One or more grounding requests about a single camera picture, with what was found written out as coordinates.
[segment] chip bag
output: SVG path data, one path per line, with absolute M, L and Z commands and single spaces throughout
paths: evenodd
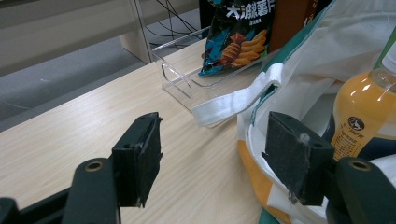
M 209 0 L 216 12 L 199 75 L 237 69 L 265 56 L 275 0 Z

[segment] white plastic bag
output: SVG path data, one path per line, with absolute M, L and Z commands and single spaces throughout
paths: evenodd
M 241 157 L 257 197 L 279 221 L 327 223 L 326 201 L 321 207 L 289 202 L 289 192 L 261 156 L 269 111 L 291 115 L 322 135 L 339 87 L 372 70 L 395 25 L 394 0 L 333 1 L 275 56 L 249 88 L 193 109 L 203 126 L 238 114 Z M 390 156 L 374 161 L 393 184 L 395 160 Z

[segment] wooden table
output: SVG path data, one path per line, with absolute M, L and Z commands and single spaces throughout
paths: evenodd
M 146 208 L 123 223 L 257 223 L 262 207 L 236 149 L 236 120 L 200 128 L 161 89 L 154 63 L 0 133 L 0 197 L 20 208 L 70 186 L 82 162 L 108 157 L 133 121 L 158 111 L 163 158 Z

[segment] bottle cap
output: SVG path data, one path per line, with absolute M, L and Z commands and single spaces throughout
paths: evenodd
M 396 42 L 393 43 L 384 59 L 382 59 L 382 65 L 391 73 L 396 74 Z

